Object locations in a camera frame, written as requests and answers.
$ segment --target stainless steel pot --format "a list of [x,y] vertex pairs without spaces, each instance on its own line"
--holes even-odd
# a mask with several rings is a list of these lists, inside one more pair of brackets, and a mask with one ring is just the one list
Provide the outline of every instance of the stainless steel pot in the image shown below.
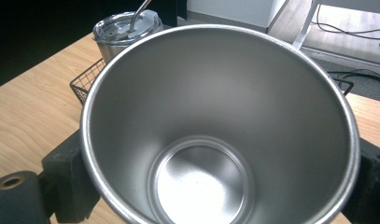
[[130,223],[325,223],[359,168],[333,80],[268,35],[195,25],[108,64],[83,108],[94,184]]

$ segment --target wall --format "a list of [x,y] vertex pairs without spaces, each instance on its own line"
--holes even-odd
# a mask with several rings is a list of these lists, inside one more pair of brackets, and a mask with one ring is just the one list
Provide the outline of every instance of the wall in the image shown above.
[[240,21],[259,27],[269,27],[286,0],[188,0],[188,10]]

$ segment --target metal straw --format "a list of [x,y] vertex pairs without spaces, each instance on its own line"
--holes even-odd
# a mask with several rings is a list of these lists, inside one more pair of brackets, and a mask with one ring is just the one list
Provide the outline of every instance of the metal straw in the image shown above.
[[144,1],[141,7],[137,9],[137,11],[134,13],[134,16],[132,17],[132,20],[131,20],[131,27],[129,28],[129,33],[134,32],[134,23],[136,22],[137,17],[144,11],[144,9],[146,9],[146,7],[148,6],[150,2],[151,0]]

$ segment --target lid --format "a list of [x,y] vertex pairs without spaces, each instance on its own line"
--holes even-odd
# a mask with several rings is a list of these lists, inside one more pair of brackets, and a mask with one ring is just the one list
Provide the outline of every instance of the lid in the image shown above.
[[134,12],[124,12],[97,22],[93,27],[94,40],[102,44],[128,46],[162,30],[158,13],[145,10],[138,16],[134,32],[129,32],[133,15]]

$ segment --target floor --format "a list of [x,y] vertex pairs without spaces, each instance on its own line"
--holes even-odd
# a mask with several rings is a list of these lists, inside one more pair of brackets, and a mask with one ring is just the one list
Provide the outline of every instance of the floor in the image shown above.
[[[292,43],[303,26],[311,3],[312,0],[289,0],[270,29],[269,35]],[[319,22],[352,32],[380,29],[380,14],[370,12],[322,6],[318,19]],[[367,36],[380,38],[380,32],[370,33]],[[303,45],[309,49],[322,50],[350,59],[380,65],[379,43],[378,40],[328,33],[313,24]]]

